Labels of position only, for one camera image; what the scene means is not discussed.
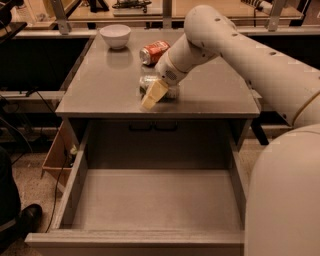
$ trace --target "yellow object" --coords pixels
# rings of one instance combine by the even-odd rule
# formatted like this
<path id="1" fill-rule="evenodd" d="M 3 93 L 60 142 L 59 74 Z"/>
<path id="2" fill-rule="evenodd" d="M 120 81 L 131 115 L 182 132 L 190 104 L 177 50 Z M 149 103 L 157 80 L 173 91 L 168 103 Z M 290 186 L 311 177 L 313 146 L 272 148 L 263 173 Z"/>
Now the yellow object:
<path id="1" fill-rule="evenodd" d="M 162 80 L 156 80 L 148 87 L 146 95 L 142 99 L 141 105 L 146 109 L 151 109 L 169 90 L 169 86 Z"/>

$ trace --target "gray surface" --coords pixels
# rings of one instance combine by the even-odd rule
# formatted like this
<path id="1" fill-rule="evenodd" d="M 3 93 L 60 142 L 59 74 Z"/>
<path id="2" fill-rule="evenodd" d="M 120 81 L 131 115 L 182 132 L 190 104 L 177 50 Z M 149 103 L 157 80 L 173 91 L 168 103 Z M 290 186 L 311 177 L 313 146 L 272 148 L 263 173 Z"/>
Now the gray surface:
<path id="1" fill-rule="evenodd" d="M 228 170 L 89 169 L 73 228 L 240 231 Z"/>
<path id="2" fill-rule="evenodd" d="M 98 34 L 60 103 L 57 114 L 86 118 L 252 118 L 259 110 L 243 79 L 221 58 L 195 68 L 181 82 L 180 97 L 141 108 L 139 80 L 153 69 L 139 50 L 156 40 L 171 45 L 183 30 L 133 29 L 127 47 L 111 50 Z"/>

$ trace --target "drawer bottom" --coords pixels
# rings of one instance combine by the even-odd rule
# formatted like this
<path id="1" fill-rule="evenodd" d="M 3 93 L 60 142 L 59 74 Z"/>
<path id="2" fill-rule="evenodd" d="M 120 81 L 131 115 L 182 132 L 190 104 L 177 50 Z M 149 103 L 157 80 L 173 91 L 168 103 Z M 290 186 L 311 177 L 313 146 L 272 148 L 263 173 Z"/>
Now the drawer bottom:
<path id="1" fill-rule="evenodd" d="M 239 231 L 228 170 L 89 169 L 73 229 Z"/>

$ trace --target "soda can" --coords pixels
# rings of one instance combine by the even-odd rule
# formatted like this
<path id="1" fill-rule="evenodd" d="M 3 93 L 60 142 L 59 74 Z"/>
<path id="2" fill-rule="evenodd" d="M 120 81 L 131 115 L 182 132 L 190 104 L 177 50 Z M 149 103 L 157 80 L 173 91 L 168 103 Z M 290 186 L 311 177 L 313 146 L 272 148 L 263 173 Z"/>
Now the soda can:
<path id="1" fill-rule="evenodd" d="M 163 40 L 148 44 L 140 50 L 140 59 L 144 65 L 156 64 L 169 48 L 170 45 Z"/>

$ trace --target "table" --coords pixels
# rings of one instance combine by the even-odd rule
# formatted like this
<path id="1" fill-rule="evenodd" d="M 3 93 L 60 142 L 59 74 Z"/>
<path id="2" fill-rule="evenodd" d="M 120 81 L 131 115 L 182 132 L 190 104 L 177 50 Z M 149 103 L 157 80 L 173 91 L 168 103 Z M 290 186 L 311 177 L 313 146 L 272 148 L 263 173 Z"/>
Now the table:
<path id="1" fill-rule="evenodd" d="M 42 255 L 241 255 L 238 149 L 259 115 L 243 79 L 216 58 L 177 100 L 141 108 L 139 79 L 154 70 L 139 50 L 182 33 L 133 29 L 122 50 L 96 36 L 56 111 L 80 146 L 50 232 L 26 239 Z"/>

